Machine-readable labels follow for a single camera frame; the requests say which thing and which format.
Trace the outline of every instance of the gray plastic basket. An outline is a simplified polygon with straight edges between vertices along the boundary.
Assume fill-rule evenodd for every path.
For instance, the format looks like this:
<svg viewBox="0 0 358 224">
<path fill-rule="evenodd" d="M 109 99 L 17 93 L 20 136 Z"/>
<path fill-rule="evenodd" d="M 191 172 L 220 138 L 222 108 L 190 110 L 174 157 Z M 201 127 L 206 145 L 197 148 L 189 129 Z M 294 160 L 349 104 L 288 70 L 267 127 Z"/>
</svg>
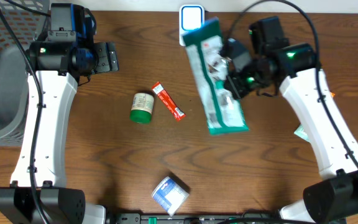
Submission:
<svg viewBox="0 0 358 224">
<path fill-rule="evenodd" d="M 23 6 L 48 12 L 49 0 L 13 0 Z M 0 7 L 24 48 L 47 27 L 49 19 L 0 1 Z M 0 20 L 0 146 L 23 142 L 29 89 L 24 59 Z"/>
</svg>

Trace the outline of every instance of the brown wooden surface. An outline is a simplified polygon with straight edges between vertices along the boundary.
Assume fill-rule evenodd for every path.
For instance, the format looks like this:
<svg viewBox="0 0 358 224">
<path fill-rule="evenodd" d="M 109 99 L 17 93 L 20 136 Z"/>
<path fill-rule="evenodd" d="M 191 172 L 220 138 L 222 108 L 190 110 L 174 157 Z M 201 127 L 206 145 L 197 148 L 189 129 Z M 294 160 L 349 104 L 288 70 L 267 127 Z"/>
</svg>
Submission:
<svg viewBox="0 0 358 224">
<path fill-rule="evenodd" d="M 120 71 L 80 87 L 70 112 L 67 187 L 111 208 L 164 213 L 150 194 L 173 172 L 190 188 L 179 213 L 277 209 L 319 182 L 310 145 L 293 134 L 299 121 L 283 98 L 243 99 L 248 133 L 210 136 L 173 12 L 95 12 L 95 41 L 115 41 Z M 247 26 L 273 14 L 246 16 L 236 37 L 250 47 Z M 227 30 L 234 13 L 211 13 Z M 298 14 L 281 14 L 292 43 L 312 36 Z M 358 15 L 312 14 L 321 61 L 335 101 L 358 140 Z M 129 119 L 132 98 L 160 81 L 187 117 L 176 122 L 159 99 L 152 122 Z M 0 147 L 0 186 L 8 186 L 20 149 Z M 7 220 L 0 214 L 0 223 Z M 349 218 L 358 223 L 358 215 Z"/>
</svg>

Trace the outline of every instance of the red candy bar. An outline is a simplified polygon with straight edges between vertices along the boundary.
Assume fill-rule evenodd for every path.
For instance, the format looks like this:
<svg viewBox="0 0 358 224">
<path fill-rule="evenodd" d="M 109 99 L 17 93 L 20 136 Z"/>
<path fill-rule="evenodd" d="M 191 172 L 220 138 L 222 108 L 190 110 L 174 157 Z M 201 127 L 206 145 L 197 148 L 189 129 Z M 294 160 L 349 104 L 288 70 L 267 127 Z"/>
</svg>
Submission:
<svg viewBox="0 0 358 224">
<path fill-rule="evenodd" d="M 153 91 L 161 99 L 162 103 L 171 111 L 177 121 L 183 119 L 186 115 L 182 112 L 178 106 L 173 102 L 167 91 L 164 90 L 160 82 L 157 82 L 153 86 Z"/>
</svg>

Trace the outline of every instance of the orange object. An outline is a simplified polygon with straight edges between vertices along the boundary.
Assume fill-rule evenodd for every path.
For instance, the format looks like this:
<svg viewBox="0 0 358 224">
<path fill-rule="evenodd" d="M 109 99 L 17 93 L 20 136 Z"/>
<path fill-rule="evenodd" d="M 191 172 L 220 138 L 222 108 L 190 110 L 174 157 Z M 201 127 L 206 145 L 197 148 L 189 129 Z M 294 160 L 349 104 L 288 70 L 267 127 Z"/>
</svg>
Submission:
<svg viewBox="0 0 358 224">
<path fill-rule="evenodd" d="M 153 86 L 153 91 L 160 98 L 162 103 L 171 111 L 177 121 L 183 119 L 186 115 L 182 112 L 178 106 L 173 102 L 167 91 L 164 90 L 160 82 L 157 82 Z"/>
</svg>

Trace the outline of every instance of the white wall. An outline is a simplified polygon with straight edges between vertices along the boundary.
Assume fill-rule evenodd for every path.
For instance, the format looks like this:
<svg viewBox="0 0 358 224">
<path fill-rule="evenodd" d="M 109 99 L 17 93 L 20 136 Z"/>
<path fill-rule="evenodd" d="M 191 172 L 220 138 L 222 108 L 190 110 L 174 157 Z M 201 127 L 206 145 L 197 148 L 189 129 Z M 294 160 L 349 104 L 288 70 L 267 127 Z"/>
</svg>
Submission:
<svg viewBox="0 0 358 224">
<path fill-rule="evenodd" d="M 306 12 L 358 13 L 358 0 L 290 0 Z M 201 4 L 211 12 L 238 12 L 255 0 L 51 0 L 72 2 L 91 10 L 109 11 L 177 11 L 182 4 Z M 266 2 L 257 12 L 293 12 L 289 6 Z"/>
</svg>

